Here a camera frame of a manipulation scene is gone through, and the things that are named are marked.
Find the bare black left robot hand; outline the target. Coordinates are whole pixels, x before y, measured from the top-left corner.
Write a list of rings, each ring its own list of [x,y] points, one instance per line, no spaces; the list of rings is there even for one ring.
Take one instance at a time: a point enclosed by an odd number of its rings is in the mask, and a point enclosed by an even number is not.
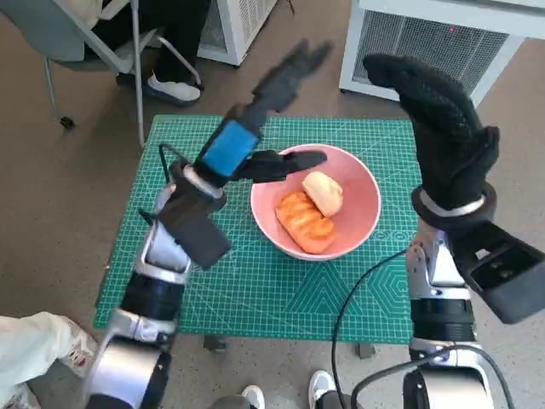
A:
[[[252,90],[250,103],[234,105],[204,144],[193,168],[215,187],[241,179],[254,183],[283,181],[289,174],[324,163],[320,150],[306,153],[258,151],[269,112],[284,111],[298,97],[303,80],[313,75],[327,59],[333,44],[322,42],[309,48],[300,41],[276,66],[271,67]]]

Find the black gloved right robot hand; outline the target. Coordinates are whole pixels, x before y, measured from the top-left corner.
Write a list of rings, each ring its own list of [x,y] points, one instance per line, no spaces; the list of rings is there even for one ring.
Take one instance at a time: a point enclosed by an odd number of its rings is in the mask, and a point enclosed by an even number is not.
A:
[[[482,125],[461,84],[426,63],[373,54],[363,64],[372,84],[399,95],[413,125],[427,196],[443,210],[477,201],[499,156],[499,129]]]

